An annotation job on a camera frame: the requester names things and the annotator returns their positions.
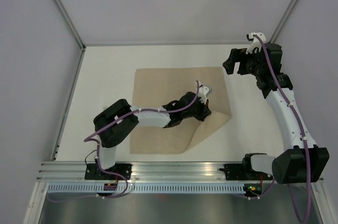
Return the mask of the beige cloth napkin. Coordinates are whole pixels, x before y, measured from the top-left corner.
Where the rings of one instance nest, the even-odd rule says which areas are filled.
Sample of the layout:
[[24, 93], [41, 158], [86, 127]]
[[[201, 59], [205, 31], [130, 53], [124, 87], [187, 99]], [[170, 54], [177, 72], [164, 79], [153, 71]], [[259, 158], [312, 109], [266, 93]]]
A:
[[212, 88], [209, 115], [203, 122], [183, 120], [173, 128], [136, 127], [130, 134], [132, 154], [182, 154], [203, 142], [232, 117], [221, 67], [138, 69], [135, 73], [134, 106], [157, 108], [178, 100], [188, 91], [196, 92], [195, 82]]

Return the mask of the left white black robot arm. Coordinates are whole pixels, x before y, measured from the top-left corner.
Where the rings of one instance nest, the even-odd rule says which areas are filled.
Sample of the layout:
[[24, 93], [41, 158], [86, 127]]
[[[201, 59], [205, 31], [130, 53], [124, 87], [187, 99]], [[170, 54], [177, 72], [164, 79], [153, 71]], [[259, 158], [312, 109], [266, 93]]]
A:
[[100, 138], [97, 174], [105, 180], [115, 175], [117, 145], [136, 127], [171, 128], [188, 118], [204, 121], [211, 115], [209, 94], [210, 89], [202, 85], [197, 94], [187, 92], [179, 100], [158, 108], [131, 106], [126, 99], [115, 102], [93, 120], [96, 135]]

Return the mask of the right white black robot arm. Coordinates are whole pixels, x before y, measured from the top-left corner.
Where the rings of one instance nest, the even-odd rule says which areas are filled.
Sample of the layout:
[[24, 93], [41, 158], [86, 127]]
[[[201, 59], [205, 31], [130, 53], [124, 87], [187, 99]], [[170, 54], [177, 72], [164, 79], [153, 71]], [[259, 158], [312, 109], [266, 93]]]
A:
[[231, 49], [229, 58], [222, 64], [227, 74], [255, 76], [257, 87], [274, 112], [284, 152], [278, 157], [265, 153], [246, 154], [241, 173], [247, 179], [260, 172], [271, 175], [279, 184], [317, 182], [329, 160], [327, 148], [319, 147], [308, 132], [296, 105], [293, 85], [289, 76], [281, 71], [281, 46], [267, 43], [264, 48]]

